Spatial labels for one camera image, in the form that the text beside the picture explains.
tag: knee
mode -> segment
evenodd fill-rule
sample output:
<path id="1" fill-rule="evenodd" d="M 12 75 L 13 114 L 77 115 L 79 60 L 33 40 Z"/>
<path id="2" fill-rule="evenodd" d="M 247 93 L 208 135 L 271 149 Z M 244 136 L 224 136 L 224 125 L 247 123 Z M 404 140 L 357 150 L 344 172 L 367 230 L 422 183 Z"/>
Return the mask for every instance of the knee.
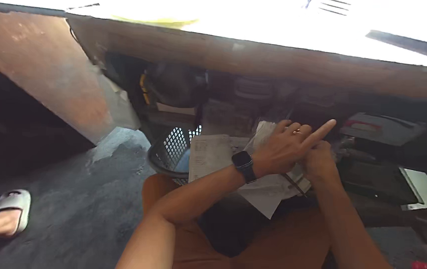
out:
<path id="1" fill-rule="evenodd" d="M 151 175 L 144 181 L 142 186 L 142 195 L 151 194 L 152 192 L 164 192 L 168 189 L 174 189 L 176 184 L 172 178 L 165 174 Z"/>

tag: white slipper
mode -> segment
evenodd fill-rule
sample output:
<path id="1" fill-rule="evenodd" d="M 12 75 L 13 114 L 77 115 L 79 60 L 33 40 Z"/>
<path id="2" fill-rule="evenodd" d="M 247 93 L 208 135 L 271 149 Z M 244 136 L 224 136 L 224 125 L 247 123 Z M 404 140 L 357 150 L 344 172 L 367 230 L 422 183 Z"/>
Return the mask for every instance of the white slipper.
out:
<path id="1" fill-rule="evenodd" d="M 26 229 L 31 207 L 31 194 L 23 189 L 3 193 L 0 197 L 0 211 L 6 209 L 20 209 L 21 217 L 17 224 L 15 235 Z"/>

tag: wire mesh basket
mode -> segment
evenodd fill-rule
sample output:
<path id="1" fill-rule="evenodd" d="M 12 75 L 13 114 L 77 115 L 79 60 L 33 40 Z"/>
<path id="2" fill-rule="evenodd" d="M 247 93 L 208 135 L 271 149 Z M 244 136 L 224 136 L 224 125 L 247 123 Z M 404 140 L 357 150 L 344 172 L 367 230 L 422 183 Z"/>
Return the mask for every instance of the wire mesh basket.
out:
<path id="1" fill-rule="evenodd" d="M 148 150 L 150 166 L 157 173 L 171 176 L 180 185 L 187 184 L 188 172 L 180 171 L 178 165 L 179 162 L 186 161 L 188 171 L 190 141 L 192 137 L 200 135 L 201 131 L 202 126 L 199 125 L 196 130 L 175 127 L 165 133 Z"/>

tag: stack of papers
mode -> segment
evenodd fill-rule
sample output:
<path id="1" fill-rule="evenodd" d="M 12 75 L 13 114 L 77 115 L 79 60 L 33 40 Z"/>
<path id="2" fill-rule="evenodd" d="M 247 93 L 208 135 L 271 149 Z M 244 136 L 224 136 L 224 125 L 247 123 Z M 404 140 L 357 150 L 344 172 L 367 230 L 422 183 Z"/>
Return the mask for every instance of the stack of papers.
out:
<path id="1" fill-rule="evenodd" d="M 190 147 L 188 181 L 204 177 L 232 164 L 232 155 L 247 150 L 251 153 L 273 131 L 275 124 L 260 123 L 255 137 L 232 137 L 226 134 L 197 135 L 192 138 Z M 303 177 L 301 167 L 296 165 L 287 173 L 298 186 L 307 192 L 311 184 Z M 281 200 L 300 192 L 281 175 L 268 175 L 238 189 L 238 193 L 267 218 L 271 218 Z"/>

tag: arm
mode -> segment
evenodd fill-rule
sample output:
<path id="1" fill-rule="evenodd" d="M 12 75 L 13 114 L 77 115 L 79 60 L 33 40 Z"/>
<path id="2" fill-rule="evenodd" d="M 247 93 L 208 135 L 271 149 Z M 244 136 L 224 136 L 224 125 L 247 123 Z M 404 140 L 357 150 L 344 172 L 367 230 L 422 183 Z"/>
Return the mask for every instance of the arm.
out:
<path id="1" fill-rule="evenodd" d="M 330 144 L 319 142 L 305 157 L 303 167 L 318 197 L 333 241 L 333 254 L 341 269 L 391 269 L 366 232 L 363 223 L 346 194 Z"/>
<path id="2" fill-rule="evenodd" d="M 267 143 L 252 154 L 256 177 L 290 171 L 295 162 L 335 124 L 336 121 L 329 121 L 311 134 L 308 125 L 281 121 Z M 175 226 L 198 217 L 216 201 L 244 184 L 243 175 L 231 165 L 162 197 L 139 224 L 116 268 L 171 268 Z"/>

